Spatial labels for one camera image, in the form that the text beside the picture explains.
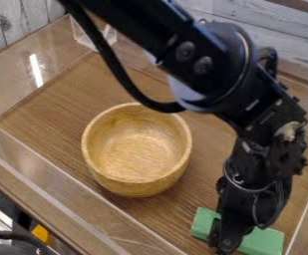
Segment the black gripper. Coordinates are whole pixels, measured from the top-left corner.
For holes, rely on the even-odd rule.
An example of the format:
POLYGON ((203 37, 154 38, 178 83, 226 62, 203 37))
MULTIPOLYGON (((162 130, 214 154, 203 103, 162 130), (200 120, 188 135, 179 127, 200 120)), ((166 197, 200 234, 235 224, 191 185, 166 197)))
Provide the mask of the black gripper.
POLYGON ((271 109, 247 127, 226 122, 237 138, 215 184, 219 218, 207 234, 215 255, 234 253, 253 222, 259 229, 274 223, 290 197, 293 177, 308 165, 303 110, 271 109))

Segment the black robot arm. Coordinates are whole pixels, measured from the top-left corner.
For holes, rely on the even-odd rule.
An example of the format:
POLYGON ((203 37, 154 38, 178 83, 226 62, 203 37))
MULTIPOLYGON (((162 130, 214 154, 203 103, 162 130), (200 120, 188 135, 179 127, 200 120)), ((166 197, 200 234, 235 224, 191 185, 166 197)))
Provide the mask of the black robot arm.
POLYGON ((206 241, 233 255, 243 238, 277 220, 294 176, 308 165, 306 113, 277 78, 278 55, 233 23, 199 22, 174 0, 59 0, 132 98, 160 113, 215 115, 237 138, 215 183, 218 218, 206 241), (151 100, 135 86, 93 21, 101 19, 166 72, 174 99, 151 100))

